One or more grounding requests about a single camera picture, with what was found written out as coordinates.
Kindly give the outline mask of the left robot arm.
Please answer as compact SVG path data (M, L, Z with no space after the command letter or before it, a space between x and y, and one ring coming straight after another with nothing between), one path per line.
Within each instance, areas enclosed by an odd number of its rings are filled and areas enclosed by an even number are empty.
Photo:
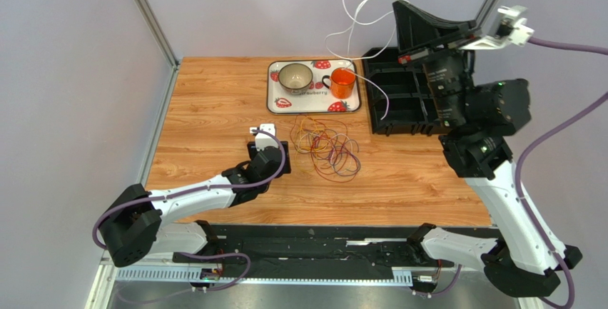
M147 191L140 183L127 187L93 227L94 243L122 268L159 253L191 253L213 240L207 223L181 223L205 211L231 208L268 191L270 178L290 173L288 142L256 151L250 160L207 181L164 191Z

